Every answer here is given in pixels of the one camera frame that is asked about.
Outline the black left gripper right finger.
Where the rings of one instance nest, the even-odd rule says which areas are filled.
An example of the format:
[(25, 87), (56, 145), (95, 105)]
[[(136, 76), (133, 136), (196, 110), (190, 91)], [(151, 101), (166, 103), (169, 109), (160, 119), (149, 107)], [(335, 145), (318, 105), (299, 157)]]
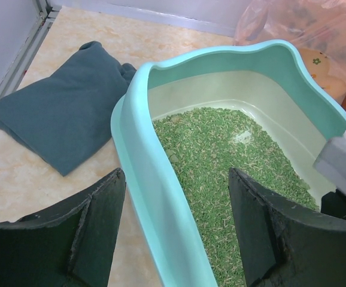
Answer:
[(346, 220), (301, 206), (229, 171), (233, 219), (248, 286), (346, 286)]

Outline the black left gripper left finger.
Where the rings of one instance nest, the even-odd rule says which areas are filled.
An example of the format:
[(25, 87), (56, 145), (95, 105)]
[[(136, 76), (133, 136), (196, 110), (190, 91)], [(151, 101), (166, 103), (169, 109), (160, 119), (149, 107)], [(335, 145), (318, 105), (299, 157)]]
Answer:
[(107, 286), (125, 199), (122, 169), (16, 222), (0, 222), (0, 286)]

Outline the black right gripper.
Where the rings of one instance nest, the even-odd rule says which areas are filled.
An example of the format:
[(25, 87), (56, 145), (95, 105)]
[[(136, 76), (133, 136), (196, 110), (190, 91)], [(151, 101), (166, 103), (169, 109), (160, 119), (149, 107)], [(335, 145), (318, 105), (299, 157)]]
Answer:
[(331, 191), (321, 198), (321, 213), (346, 220), (346, 196)]

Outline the teal plastic litter box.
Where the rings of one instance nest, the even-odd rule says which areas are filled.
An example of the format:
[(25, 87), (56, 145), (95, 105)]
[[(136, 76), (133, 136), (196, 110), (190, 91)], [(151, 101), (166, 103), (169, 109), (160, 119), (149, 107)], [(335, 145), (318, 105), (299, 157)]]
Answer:
[(326, 142), (346, 131), (346, 112), (312, 79), (291, 43), (208, 47), (143, 64), (114, 108), (111, 133), (165, 286), (218, 286), (153, 126), (155, 120), (203, 107), (238, 110), (259, 124), (309, 185), (315, 211), (335, 189), (313, 164)]

